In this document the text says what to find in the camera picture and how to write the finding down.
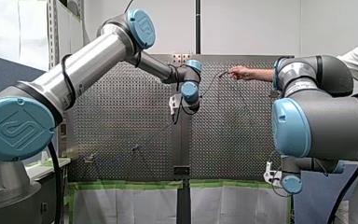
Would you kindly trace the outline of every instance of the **white wall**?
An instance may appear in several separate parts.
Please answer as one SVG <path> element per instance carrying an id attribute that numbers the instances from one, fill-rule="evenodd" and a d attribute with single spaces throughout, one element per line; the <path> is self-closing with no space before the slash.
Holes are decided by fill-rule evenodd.
<path id="1" fill-rule="evenodd" d="M 202 53 L 299 54 L 300 1 L 201 2 Z"/>
<path id="2" fill-rule="evenodd" d="M 87 36 L 129 0 L 84 0 Z M 195 0 L 135 0 L 156 26 L 151 53 L 195 52 Z M 339 55 L 358 46 L 358 0 L 201 0 L 201 52 Z"/>
<path id="3" fill-rule="evenodd" d="M 129 0 L 84 0 L 84 21 L 89 40 L 95 38 L 98 27 L 107 19 L 124 12 Z M 157 32 L 150 53 L 188 53 L 195 49 L 194 0 L 135 0 L 131 7 L 144 9 Z"/>
<path id="4" fill-rule="evenodd" d="M 358 0 L 302 0 L 300 55 L 339 55 L 358 46 Z"/>

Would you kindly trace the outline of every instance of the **light blue joint cap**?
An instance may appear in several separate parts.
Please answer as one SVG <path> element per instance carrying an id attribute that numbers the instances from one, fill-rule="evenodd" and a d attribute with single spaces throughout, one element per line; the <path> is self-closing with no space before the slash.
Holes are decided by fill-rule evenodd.
<path id="1" fill-rule="evenodd" d="M 183 99 L 190 105 L 199 100 L 199 88 L 192 81 L 187 81 L 182 85 L 181 93 Z"/>
<path id="2" fill-rule="evenodd" d="M 202 64 L 197 61 L 197 60 L 188 60 L 186 62 L 186 65 L 196 69 L 197 71 L 201 72 L 202 71 Z"/>
<path id="3" fill-rule="evenodd" d="M 289 194 L 298 194 L 302 190 L 301 179 L 295 175 L 287 175 L 281 181 L 283 189 Z"/>
<path id="4" fill-rule="evenodd" d="M 55 130 L 50 111 L 34 99 L 0 98 L 0 161 L 21 161 L 46 148 Z"/>
<path id="5" fill-rule="evenodd" d="M 300 105 L 290 98 L 274 102 L 272 131 L 277 150 L 287 156 L 307 157 L 310 153 L 310 126 Z"/>
<path id="6" fill-rule="evenodd" d="M 133 38 L 142 49 L 149 49 L 156 41 L 156 30 L 150 17 L 140 8 L 129 10 L 128 22 Z"/>
<path id="7" fill-rule="evenodd" d="M 333 171 L 333 174 L 342 174 L 345 170 L 345 162 L 338 161 L 336 169 Z"/>

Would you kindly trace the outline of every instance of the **green stripe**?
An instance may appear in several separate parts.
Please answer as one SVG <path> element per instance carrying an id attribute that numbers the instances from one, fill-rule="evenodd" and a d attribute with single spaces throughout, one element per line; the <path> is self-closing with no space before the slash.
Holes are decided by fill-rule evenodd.
<path id="1" fill-rule="evenodd" d="M 70 189 L 180 189 L 182 181 L 128 182 L 119 180 L 99 180 L 96 182 L 70 183 Z"/>
<path id="2" fill-rule="evenodd" d="M 228 180 L 228 179 L 210 179 L 210 180 L 190 180 L 190 187 L 192 189 L 205 188 L 221 188 L 221 187 L 246 187 L 253 189 L 272 189 L 268 183 L 248 180 Z"/>

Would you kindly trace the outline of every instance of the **metal pegboard wall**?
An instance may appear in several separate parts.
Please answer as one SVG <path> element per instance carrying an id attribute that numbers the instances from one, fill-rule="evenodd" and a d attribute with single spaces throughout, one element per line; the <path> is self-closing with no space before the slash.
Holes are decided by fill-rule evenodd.
<path id="1" fill-rule="evenodd" d="M 167 62 L 171 56 L 160 56 Z M 120 63 L 76 102 L 71 181 L 172 180 L 171 86 Z"/>
<path id="2" fill-rule="evenodd" d="M 277 57 L 193 56 L 202 63 L 200 92 L 234 65 L 272 68 Z M 192 119 L 191 178 L 262 180 L 273 150 L 271 83 L 216 78 Z"/>

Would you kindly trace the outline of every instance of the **silver robot arm segment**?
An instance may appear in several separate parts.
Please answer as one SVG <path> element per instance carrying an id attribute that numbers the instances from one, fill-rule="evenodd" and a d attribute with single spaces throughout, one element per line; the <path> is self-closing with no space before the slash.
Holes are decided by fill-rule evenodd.
<path id="1" fill-rule="evenodd" d="M 342 61 L 330 56 L 281 60 L 274 87 L 283 97 L 273 104 L 272 126 L 275 147 L 284 155 L 281 184 L 287 192 L 301 191 L 300 170 L 342 173 L 339 160 L 358 161 L 358 97 L 340 97 L 353 88 Z"/>
<path id="2" fill-rule="evenodd" d="M 98 37 L 32 82 L 0 92 L 0 161 L 20 161 L 46 148 L 62 113 L 117 63 L 126 61 L 163 83 L 183 83 L 183 100 L 199 109 L 201 65 L 168 65 L 143 52 L 153 46 L 155 28 L 141 9 L 106 21 Z"/>

